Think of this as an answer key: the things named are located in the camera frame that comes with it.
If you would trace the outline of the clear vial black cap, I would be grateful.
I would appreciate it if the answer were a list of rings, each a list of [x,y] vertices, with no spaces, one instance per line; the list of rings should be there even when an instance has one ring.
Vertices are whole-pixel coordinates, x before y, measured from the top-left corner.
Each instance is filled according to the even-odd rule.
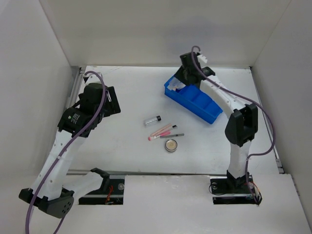
[[[144,120],[143,124],[145,127],[148,127],[148,126],[154,125],[160,121],[161,121],[161,116],[154,116],[154,117],[151,117],[151,118]]]

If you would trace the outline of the pink brush black bristles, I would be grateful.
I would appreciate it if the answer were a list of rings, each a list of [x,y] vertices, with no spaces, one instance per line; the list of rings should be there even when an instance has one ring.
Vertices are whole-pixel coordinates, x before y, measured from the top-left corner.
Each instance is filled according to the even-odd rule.
[[[152,137],[156,137],[162,133],[166,133],[166,132],[170,132],[171,130],[177,128],[176,125],[173,125],[173,126],[167,126],[167,128],[162,128],[160,130],[158,130],[157,132],[154,132],[151,134]]]

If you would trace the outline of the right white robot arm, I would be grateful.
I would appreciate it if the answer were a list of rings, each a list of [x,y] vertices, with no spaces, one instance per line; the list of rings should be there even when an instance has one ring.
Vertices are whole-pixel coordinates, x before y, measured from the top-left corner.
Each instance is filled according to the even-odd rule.
[[[258,108],[246,104],[232,94],[209,67],[200,67],[200,53],[188,52],[180,56],[181,67],[175,74],[186,86],[195,85],[208,95],[225,113],[228,123],[225,136],[230,142],[230,165],[227,169],[226,187],[237,192],[246,184],[248,170],[247,156],[251,142],[258,131]]]

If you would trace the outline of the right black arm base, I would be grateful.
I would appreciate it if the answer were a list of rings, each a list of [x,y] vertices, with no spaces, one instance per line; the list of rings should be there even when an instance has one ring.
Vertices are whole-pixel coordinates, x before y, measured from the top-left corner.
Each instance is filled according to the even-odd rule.
[[[254,184],[250,175],[248,182],[242,178],[242,183],[233,185],[226,176],[210,178],[209,191],[213,196],[214,205],[253,204],[260,205],[262,194]]]

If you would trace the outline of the grey eyeliner pencil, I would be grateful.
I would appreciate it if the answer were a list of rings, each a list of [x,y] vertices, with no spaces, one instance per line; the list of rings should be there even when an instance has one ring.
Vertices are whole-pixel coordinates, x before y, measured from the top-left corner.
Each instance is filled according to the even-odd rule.
[[[172,138],[172,137],[182,137],[182,136],[185,136],[185,134],[165,135],[165,136],[160,136],[160,138]]]

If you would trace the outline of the round powder compact jar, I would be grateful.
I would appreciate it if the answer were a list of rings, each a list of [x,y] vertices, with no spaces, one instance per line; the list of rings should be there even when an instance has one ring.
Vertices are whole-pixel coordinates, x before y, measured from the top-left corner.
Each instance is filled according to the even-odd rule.
[[[177,142],[174,139],[169,139],[165,142],[165,150],[173,153],[177,150]]]

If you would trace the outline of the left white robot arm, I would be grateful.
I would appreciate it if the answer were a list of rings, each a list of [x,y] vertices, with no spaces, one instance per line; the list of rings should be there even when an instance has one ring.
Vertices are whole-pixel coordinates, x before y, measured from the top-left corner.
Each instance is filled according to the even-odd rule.
[[[65,183],[66,174],[92,130],[102,121],[121,112],[115,89],[100,83],[89,83],[79,94],[79,101],[65,110],[56,132],[55,142],[35,182],[19,193],[19,199],[42,212],[64,218],[79,199],[90,192],[109,189],[110,175],[93,168],[76,181]]]

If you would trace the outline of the round white powder puff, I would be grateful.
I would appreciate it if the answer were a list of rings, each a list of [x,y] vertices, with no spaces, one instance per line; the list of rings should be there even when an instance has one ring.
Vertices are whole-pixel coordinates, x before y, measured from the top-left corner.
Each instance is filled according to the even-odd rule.
[[[186,86],[186,85],[185,85],[183,82],[180,81],[179,87],[178,87],[177,89],[173,90],[173,91],[181,90],[181,89],[183,89],[185,86]]]

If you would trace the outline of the clear plastic bottle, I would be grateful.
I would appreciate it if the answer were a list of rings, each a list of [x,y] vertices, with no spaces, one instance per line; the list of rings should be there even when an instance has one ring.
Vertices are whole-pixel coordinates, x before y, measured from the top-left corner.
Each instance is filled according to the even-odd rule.
[[[180,85],[180,81],[176,78],[176,77],[171,77],[171,79],[169,80],[169,83],[167,85],[167,88],[169,90],[175,90],[179,87]]]

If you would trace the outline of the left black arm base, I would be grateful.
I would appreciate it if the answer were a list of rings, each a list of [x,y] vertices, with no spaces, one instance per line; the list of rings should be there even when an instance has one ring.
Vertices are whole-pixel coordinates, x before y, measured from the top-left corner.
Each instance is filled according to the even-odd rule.
[[[125,175],[109,174],[93,168],[90,172],[102,177],[101,186],[78,200],[79,205],[123,205]]]

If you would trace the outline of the light pink stick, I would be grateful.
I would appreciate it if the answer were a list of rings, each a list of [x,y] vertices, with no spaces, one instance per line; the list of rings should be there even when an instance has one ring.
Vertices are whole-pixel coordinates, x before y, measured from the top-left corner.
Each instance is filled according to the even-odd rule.
[[[150,136],[151,137],[154,137],[154,136],[157,136],[158,134],[168,130],[170,127],[172,126],[172,124],[167,124],[165,125],[164,127],[160,128],[159,130],[157,130],[156,132],[152,133]]]

